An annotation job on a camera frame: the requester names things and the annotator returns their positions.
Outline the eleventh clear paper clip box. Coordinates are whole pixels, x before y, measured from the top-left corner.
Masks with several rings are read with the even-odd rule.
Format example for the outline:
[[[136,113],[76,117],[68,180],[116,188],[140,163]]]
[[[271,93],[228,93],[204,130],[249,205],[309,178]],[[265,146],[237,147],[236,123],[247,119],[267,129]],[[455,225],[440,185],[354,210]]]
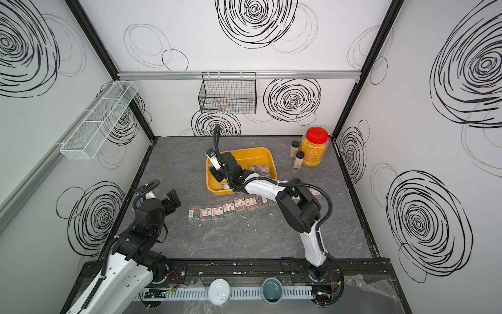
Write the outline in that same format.
[[[200,208],[199,207],[189,208],[188,221],[189,222],[197,222],[199,220],[200,220]]]

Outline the yellow plastic storage tray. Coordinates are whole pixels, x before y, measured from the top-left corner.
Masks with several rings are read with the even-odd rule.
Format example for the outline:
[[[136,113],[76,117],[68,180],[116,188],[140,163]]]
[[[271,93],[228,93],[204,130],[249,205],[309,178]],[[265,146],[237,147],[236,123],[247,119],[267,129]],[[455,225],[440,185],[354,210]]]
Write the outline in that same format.
[[[249,149],[230,150],[230,153],[235,157],[237,163],[244,169],[248,170],[250,166],[268,166],[270,177],[277,179],[277,170],[271,152],[265,147],[256,147]],[[209,166],[212,163],[206,159],[206,186],[207,189],[215,196],[225,196],[233,194],[230,189],[223,189],[224,179],[219,183],[210,173]]]

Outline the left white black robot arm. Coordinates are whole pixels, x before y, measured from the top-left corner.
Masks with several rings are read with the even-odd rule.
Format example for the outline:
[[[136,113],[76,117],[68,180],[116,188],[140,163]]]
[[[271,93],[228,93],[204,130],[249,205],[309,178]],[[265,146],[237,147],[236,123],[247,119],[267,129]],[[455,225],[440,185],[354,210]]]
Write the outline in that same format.
[[[107,245],[101,270],[67,312],[123,313],[151,283],[162,284],[170,276],[178,279],[167,258],[152,247],[167,230],[166,217],[180,206],[174,189],[163,200],[142,191],[133,201],[133,222]]]

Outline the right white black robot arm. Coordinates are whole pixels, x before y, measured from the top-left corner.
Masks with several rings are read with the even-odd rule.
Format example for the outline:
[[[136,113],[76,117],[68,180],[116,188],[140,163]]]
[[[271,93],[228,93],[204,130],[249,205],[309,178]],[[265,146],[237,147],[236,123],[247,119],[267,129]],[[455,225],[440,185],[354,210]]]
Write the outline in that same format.
[[[230,153],[207,152],[208,169],[218,181],[227,180],[233,192],[244,192],[274,200],[286,222],[301,237],[309,276],[323,281],[329,272],[329,255],[325,249],[321,225],[333,211],[326,192],[298,178],[278,181],[243,169]]]

